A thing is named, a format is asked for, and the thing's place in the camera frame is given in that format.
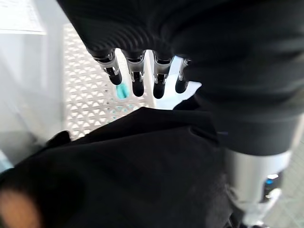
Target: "robotic hand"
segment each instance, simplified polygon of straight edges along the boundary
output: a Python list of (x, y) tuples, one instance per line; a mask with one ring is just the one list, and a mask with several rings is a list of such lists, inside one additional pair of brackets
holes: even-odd
[(234, 215), (246, 226), (263, 219), (303, 132), (304, 1), (57, 1), (116, 85), (113, 50), (123, 50), (136, 96), (144, 50), (154, 51), (156, 98), (172, 57), (183, 58), (176, 91), (203, 84), (195, 98), (211, 111), (226, 151)]

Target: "white surface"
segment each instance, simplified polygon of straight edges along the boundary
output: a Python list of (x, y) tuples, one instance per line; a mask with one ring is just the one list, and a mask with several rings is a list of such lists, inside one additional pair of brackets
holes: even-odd
[(31, 0), (0, 0), (0, 33), (45, 34)]

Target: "robotic finger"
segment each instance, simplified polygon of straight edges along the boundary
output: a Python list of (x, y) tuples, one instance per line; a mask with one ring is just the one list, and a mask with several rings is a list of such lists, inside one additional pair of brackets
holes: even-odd
[(191, 62), (191, 60), (188, 58), (184, 58), (181, 61), (179, 76), (178, 76), (178, 78), (176, 80), (176, 84), (175, 84), (175, 91), (178, 94), (182, 94), (183, 92), (185, 92), (188, 87), (189, 81), (184, 76), (184, 68), (186, 66), (188, 66), (190, 62)]
[(117, 57), (115, 55), (115, 49), (111, 49), (105, 52), (100, 57), (94, 57), (99, 63), (101, 68), (109, 75), (111, 82), (114, 85), (119, 85), (122, 82), (122, 75), (119, 70)]
[(154, 52), (154, 88), (153, 95), (161, 99), (165, 93), (166, 80), (169, 75), (173, 56), (165, 57)]
[(144, 74), (144, 51), (129, 52), (122, 50), (129, 69), (132, 80), (132, 89), (135, 96), (142, 96), (144, 93), (143, 74)]

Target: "black fabric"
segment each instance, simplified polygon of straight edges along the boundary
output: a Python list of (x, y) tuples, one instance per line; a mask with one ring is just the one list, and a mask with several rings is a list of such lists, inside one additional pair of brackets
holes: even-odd
[(46, 228), (223, 228), (224, 185), (207, 112), (141, 108), (45, 148), (4, 173), (0, 188), (32, 195)]
[[(304, 110), (304, 0), (57, 1), (94, 57), (118, 47), (191, 59), (185, 78), (203, 84), (196, 98), (223, 146), (259, 155), (290, 149), (296, 129), (285, 126)], [(261, 122), (255, 135), (246, 131)]]

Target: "black sleeve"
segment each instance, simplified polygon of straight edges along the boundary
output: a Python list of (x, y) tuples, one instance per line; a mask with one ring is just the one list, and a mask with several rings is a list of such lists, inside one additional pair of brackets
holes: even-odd
[(203, 84), (196, 97), (224, 146), (289, 149), (304, 107), (304, 0), (57, 1), (94, 57), (118, 47), (190, 58), (185, 77)]

